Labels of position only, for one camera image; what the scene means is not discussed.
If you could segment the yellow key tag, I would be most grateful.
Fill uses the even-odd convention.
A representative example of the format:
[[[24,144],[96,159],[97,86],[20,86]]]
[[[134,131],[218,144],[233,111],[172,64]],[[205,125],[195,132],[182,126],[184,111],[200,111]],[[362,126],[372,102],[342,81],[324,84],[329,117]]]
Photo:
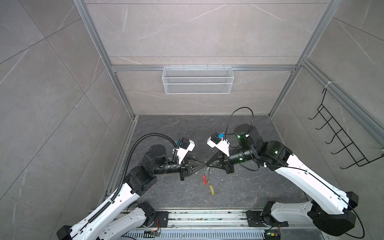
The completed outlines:
[[[210,191],[211,191],[211,194],[214,196],[215,195],[215,191],[214,191],[214,188],[212,185],[209,186],[210,187]]]

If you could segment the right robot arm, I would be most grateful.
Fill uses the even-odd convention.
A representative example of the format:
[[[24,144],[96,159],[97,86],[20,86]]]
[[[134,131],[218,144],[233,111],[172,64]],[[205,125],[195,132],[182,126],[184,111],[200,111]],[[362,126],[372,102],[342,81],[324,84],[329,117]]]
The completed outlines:
[[[234,165],[253,161],[291,181],[311,200],[299,204],[269,201],[261,219],[267,226],[278,227],[288,223],[314,224],[331,236],[341,236],[355,227],[359,196],[344,192],[317,175],[290,149],[278,141],[265,142],[254,126],[242,124],[234,135],[239,146],[231,149],[225,134],[214,133],[207,144],[218,152],[207,162],[211,168],[219,168],[227,174],[234,172]]]

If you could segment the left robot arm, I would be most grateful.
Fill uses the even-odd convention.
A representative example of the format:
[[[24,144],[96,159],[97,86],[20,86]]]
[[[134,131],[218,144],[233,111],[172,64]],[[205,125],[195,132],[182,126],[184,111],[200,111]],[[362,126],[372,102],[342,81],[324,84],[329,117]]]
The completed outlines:
[[[77,224],[61,227],[58,239],[116,240],[132,229],[158,226],[154,208],[137,200],[157,183],[158,174],[178,173],[184,179],[204,168],[204,161],[189,155],[194,146],[191,142],[186,148],[177,147],[171,159],[164,146],[151,146],[139,164],[124,175],[113,194]]]

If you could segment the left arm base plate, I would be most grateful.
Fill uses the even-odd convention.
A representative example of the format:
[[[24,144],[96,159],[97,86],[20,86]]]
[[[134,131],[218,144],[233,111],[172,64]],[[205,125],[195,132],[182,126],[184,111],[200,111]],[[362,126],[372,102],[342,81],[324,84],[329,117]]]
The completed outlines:
[[[156,212],[153,217],[147,219],[141,227],[144,228],[166,228],[169,222],[169,214],[167,211]]]

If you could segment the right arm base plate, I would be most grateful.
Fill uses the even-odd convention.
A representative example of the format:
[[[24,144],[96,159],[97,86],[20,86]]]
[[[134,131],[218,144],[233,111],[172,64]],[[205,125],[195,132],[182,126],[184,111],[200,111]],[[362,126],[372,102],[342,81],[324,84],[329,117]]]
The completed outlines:
[[[245,212],[249,227],[288,227],[289,223],[278,222],[270,214],[265,214],[263,211],[251,211]]]

